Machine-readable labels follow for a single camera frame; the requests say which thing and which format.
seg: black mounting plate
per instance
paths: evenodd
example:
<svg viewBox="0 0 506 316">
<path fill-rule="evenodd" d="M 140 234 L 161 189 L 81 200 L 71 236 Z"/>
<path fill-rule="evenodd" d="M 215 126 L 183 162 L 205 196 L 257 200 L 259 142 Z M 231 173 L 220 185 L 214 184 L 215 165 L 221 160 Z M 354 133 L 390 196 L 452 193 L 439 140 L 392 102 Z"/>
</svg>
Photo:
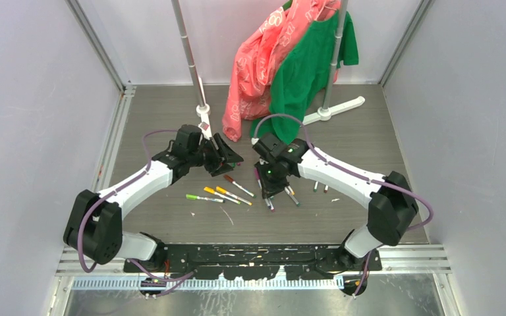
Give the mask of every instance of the black mounting plate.
<svg viewBox="0 0 506 316">
<path fill-rule="evenodd" d="M 164 249 L 172 277 L 193 271 L 199 280 L 217 280 L 221 273 L 227 280 L 272 279 L 281 266 L 287 280 L 332 279 L 343 271 L 362 270 L 364 261 L 344 267 L 337 260 L 339 244 L 166 244 Z M 373 251 L 368 268 L 382 270 L 378 251 Z"/>
</svg>

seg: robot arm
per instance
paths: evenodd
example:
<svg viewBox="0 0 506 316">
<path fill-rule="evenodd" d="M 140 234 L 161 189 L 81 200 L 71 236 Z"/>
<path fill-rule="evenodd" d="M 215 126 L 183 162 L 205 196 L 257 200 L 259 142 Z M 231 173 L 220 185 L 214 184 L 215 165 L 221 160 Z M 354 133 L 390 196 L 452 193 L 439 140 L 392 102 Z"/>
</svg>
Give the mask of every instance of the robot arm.
<svg viewBox="0 0 506 316">
<path fill-rule="evenodd" d="M 114 192 L 94 210 L 84 226 L 84 255 L 100 265 L 114 257 L 135 258 L 148 261 L 160 256 L 163 245 L 160 240 L 146 234 L 134 234 L 122 230 L 123 219 L 140 203 L 185 176 L 191 167 L 204 166 L 217 176 L 231 171 L 230 163 L 243 161 L 232 151 L 219 134 L 203 137 L 201 128 L 184 125 L 169 147 L 152 157 L 150 164 L 120 183 L 99 192 L 84 190 L 74 202 L 63 235 L 63 241 L 77 249 L 78 231 L 82 218 L 100 199 Z"/>
<path fill-rule="evenodd" d="M 396 246 L 418 213 L 413 197 L 371 182 L 385 181 L 410 190 L 406 178 L 397 172 L 385 176 L 365 171 L 332 158 L 315 147 L 326 161 L 370 179 L 365 181 L 321 160 L 304 140 L 295 139 L 286 145 L 273 134 L 264 135 L 253 148 L 265 162 L 255 165 L 260 175 L 263 198 L 282 192 L 289 185 L 288 175 L 294 175 L 326 184 L 368 210 L 367 224 L 351 232 L 341 244 L 346 251 L 342 258 L 344 261 L 356 261 L 356 258 L 364 257 L 382 244 Z"/>
</svg>

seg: green shirt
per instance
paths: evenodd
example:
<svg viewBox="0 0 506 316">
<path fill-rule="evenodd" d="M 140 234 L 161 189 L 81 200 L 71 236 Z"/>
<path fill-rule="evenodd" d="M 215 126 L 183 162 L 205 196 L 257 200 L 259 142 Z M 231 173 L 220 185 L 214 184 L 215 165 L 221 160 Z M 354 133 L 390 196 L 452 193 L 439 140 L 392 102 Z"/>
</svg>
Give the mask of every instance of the green shirt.
<svg viewBox="0 0 506 316">
<path fill-rule="evenodd" d="M 338 21 L 338 11 L 326 21 L 313 21 L 304 37 L 282 62 L 270 87 L 270 113 L 286 113 L 299 120 L 304 119 L 317 92 L 327 86 Z M 349 13 L 344 23 L 337 68 L 340 68 L 340 62 L 344 65 L 358 64 L 358 46 Z M 251 136 L 259 120 L 253 122 Z M 289 144 L 296 138 L 299 129 L 299 124 L 289 118 L 273 117 L 263 123 L 257 137 L 272 132 Z"/>
</svg>

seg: pink shirt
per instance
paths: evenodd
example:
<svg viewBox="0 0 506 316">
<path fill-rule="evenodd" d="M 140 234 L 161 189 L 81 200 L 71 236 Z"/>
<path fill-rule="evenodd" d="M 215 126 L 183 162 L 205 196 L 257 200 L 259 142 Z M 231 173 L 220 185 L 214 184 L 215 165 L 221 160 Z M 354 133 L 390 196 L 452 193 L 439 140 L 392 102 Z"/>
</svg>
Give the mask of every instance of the pink shirt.
<svg viewBox="0 0 506 316">
<path fill-rule="evenodd" d="M 301 40 L 311 22 L 326 20 L 340 7 L 340 0 L 294 0 L 284 11 L 272 12 L 239 47 L 232 69 L 224 134 L 237 142 L 241 120 L 269 115 L 270 84 L 288 53 Z"/>
</svg>

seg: gray floor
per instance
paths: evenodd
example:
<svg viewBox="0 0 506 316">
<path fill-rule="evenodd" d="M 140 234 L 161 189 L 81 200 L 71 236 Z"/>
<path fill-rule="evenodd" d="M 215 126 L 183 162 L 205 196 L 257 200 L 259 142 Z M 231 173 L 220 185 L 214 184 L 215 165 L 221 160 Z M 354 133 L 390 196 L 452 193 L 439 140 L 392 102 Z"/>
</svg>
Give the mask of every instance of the gray floor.
<svg viewBox="0 0 506 316">
<path fill-rule="evenodd" d="M 221 132 L 228 87 L 206 86 L 211 106 L 213 132 Z M 326 153 L 369 171 L 388 174 L 391 170 L 406 174 L 395 138 L 383 92 L 377 85 L 335 86 L 331 104 L 359 95 L 365 104 L 328 122 L 309 126 L 311 140 Z M 322 93 L 309 113 L 322 102 Z M 129 118 L 115 164 L 112 184 L 132 175 L 145 163 L 140 139 L 151 130 L 177 129 L 182 124 L 198 124 L 196 101 L 190 86 L 138 87 L 132 100 Z M 258 193 L 252 166 L 258 156 L 251 148 L 250 122 L 243 125 L 243 137 L 229 145 L 245 159 L 230 175 L 240 184 Z M 148 145 L 152 154 L 164 150 L 174 133 L 152 136 Z M 257 197 L 253 206 L 233 203 L 190 201 L 185 194 L 207 196 L 205 186 L 221 186 L 243 196 L 221 176 L 212 178 L 195 168 L 174 186 L 164 189 L 139 205 L 124 221 L 124 230 L 147 232 L 164 242 L 250 242 L 250 243 L 339 243 L 346 234 L 362 225 L 367 213 L 356 202 L 333 191 L 325 194 L 320 187 L 313 192 L 313 182 L 290 177 L 291 186 L 301 207 L 285 194 L 275 197 L 275 213 L 270 213 Z M 427 242 L 423 230 L 408 232 L 403 242 Z"/>
</svg>

